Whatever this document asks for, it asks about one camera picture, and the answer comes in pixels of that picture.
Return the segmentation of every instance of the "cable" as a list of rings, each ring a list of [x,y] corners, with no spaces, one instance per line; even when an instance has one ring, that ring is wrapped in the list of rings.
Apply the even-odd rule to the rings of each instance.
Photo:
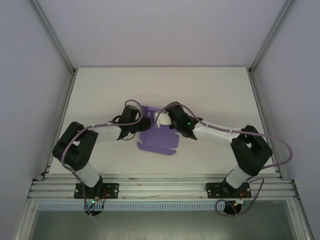
[[[249,202],[250,202],[250,196],[249,196],[248,193],[243,192],[242,190],[240,190],[240,194],[241,194],[241,200],[244,198],[244,195],[246,195],[248,197],[248,199],[249,199]]]
[[[170,194],[160,194],[160,195],[153,195],[153,196],[129,196],[129,195],[124,195],[120,194],[119,196],[127,197],[127,198],[135,198],[135,199],[148,199],[148,198],[156,198],[156,197],[193,197],[193,195],[170,195]]]
[[[107,199],[107,198],[103,199],[102,206],[101,206],[101,209],[102,209],[102,210],[103,210],[103,209],[105,209],[105,202],[106,202],[106,199]]]
[[[237,217],[237,216],[241,216],[241,215],[246,214],[254,206],[254,204],[255,204],[258,196],[259,196],[259,193],[261,191],[261,188],[262,188],[262,186],[263,186],[263,184],[265,182],[265,179],[263,177],[259,177],[259,178],[256,178],[254,180],[249,181],[249,183],[252,183],[252,182],[255,182],[255,181],[259,181],[259,180],[262,180],[261,185],[260,185],[258,191],[256,192],[256,195],[255,195],[254,199],[252,200],[251,204],[248,206],[248,208],[246,210],[244,210],[243,212],[237,213],[235,207],[233,206],[233,204],[231,202],[229,202],[227,200],[219,199],[218,201],[215,202],[215,205],[214,205],[215,212],[217,214],[219,214],[220,216],[223,216],[223,217]],[[225,202],[229,206],[231,206],[233,211],[234,211],[234,213],[235,213],[235,215],[231,215],[231,214],[227,215],[227,214],[223,214],[223,213],[219,212],[218,211],[218,203],[220,203],[220,202]]]
[[[104,189],[103,192],[104,192],[104,196],[100,196],[99,197],[100,199],[103,199],[103,198],[106,199],[107,198],[107,194],[108,194],[107,190]]]
[[[277,140],[281,143],[283,143],[289,150],[289,157],[287,160],[283,161],[283,162],[279,162],[279,163],[273,163],[273,164],[270,164],[270,165],[267,165],[267,166],[264,166],[262,169],[267,169],[267,168],[271,168],[271,167],[278,167],[280,165],[283,165],[283,164],[287,164],[289,163],[292,158],[293,158],[293,151],[292,151],[292,148],[291,146],[286,142],[284,141],[283,139],[279,138],[279,137],[276,137],[276,136],[270,136],[270,135],[267,135],[267,134],[263,134],[263,133],[257,133],[257,132],[250,132],[250,131],[241,131],[241,130],[233,130],[232,128],[221,128],[221,127],[217,127],[217,126],[213,126],[213,125],[210,125],[210,124],[207,124],[205,122],[203,122],[202,120],[200,120],[191,110],[190,108],[188,108],[187,106],[179,103],[179,102],[171,102],[169,103],[167,106],[163,107],[158,115],[156,116],[155,118],[155,122],[157,122],[158,118],[159,118],[159,115],[160,113],[162,113],[166,108],[168,107],[172,107],[172,106],[181,106],[185,109],[187,109],[189,111],[189,113],[199,122],[201,123],[202,125],[208,127],[208,128],[211,128],[211,129],[215,129],[215,130],[218,130],[218,131],[221,131],[221,132],[224,132],[224,133],[235,133],[235,134],[243,134],[243,135],[252,135],[252,136],[259,136],[259,137],[265,137],[265,138],[269,138],[269,139],[273,139],[273,140]]]
[[[132,140],[135,136],[136,136],[136,133],[134,133],[134,134],[133,134],[133,136],[132,136],[131,138],[128,138],[128,139],[121,138],[121,140],[129,141],[129,140]]]
[[[97,125],[90,125],[90,126],[86,126],[84,127],[83,129],[81,129],[72,139],[71,141],[68,143],[68,145],[66,146],[66,148],[64,149],[63,153],[62,153],[62,157],[61,157],[61,164],[62,166],[69,170],[77,180],[79,180],[80,182],[82,182],[82,191],[83,191],[83,199],[84,199],[84,205],[85,205],[85,208],[87,210],[87,212],[89,213],[89,216],[92,216],[90,210],[89,210],[89,206],[87,204],[87,196],[86,196],[86,190],[85,190],[85,183],[82,181],[82,179],[77,175],[77,173],[68,165],[65,165],[65,157],[66,157],[66,154],[69,150],[69,148],[71,147],[71,145],[74,143],[74,141],[82,134],[84,133],[86,130],[88,129],[93,129],[93,128],[103,128],[103,127],[108,127],[108,126],[131,126],[131,125],[135,125],[137,124],[138,122],[140,122],[140,120],[142,119],[143,117],[143,107],[141,106],[141,104],[134,100],[134,99],[128,99],[127,101],[125,101],[124,103],[124,106],[127,106],[127,103],[128,102],[134,102],[136,104],[138,104],[139,106],[139,109],[140,109],[140,116],[139,118],[134,121],[134,122],[131,122],[131,123],[113,123],[113,122],[108,122],[108,123],[103,123],[103,124],[97,124]]]
[[[118,116],[115,116],[113,119],[112,119],[112,122],[115,122],[118,118],[120,118],[121,115],[118,115]]]

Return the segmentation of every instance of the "purple fabric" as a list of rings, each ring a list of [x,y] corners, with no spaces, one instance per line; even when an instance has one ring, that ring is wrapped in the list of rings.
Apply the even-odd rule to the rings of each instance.
[[[137,146],[140,150],[173,155],[179,144],[179,135],[175,129],[170,129],[168,125],[155,125],[155,112],[159,112],[159,108],[143,106],[143,115],[151,121],[151,127],[147,131],[140,133],[140,141]]]

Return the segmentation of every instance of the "white panel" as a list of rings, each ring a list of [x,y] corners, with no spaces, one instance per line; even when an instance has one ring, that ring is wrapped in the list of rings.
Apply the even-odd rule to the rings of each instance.
[[[162,108],[179,101],[212,123],[244,128],[262,123],[244,67],[80,68],[62,131],[73,121],[101,124],[122,113],[124,102]],[[228,174],[237,164],[229,144],[181,137],[172,156],[139,150],[138,136],[94,146],[90,163],[100,174],[201,175]],[[268,168],[264,173],[274,173]],[[58,160],[51,174],[67,170]]]
[[[0,2],[0,239],[40,174],[69,72],[26,0]]]
[[[90,211],[213,211],[216,201],[107,201],[90,207]],[[218,210],[225,209],[225,202],[218,202]],[[83,211],[83,201],[43,201],[38,211]]]
[[[257,71],[275,133],[293,148],[295,179],[315,239],[320,239],[320,1],[299,0]]]
[[[285,0],[40,0],[75,67],[250,67]]]

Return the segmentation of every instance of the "glass panel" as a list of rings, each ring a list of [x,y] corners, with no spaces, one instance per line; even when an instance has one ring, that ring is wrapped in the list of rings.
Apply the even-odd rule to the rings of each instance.
[[[245,215],[214,211],[37,211],[31,240],[296,239],[285,201],[257,201]]]

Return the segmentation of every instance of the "metal bracket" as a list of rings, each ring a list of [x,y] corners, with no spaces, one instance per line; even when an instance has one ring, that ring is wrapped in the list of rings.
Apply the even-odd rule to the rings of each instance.
[[[119,193],[119,183],[103,183],[102,184],[102,194],[106,192],[106,195],[99,196],[101,199],[117,199]],[[85,195],[87,199],[94,199],[96,197],[96,192],[91,187],[85,188]],[[75,199],[83,199],[83,185],[81,182],[75,184],[75,190],[73,197]]]
[[[299,195],[299,192],[298,192],[298,189],[297,189],[297,185],[296,185],[296,182],[295,182],[294,179],[292,179],[292,186],[293,186],[293,189],[295,191],[295,196],[299,200],[300,199],[300,195]]]
[[[208,199],[243,199],[252,197],[250,185],[247,182],[244,182],[231,193],[223,190],[223,184],[221,182],[208,182],[204,189],[208,194]]]

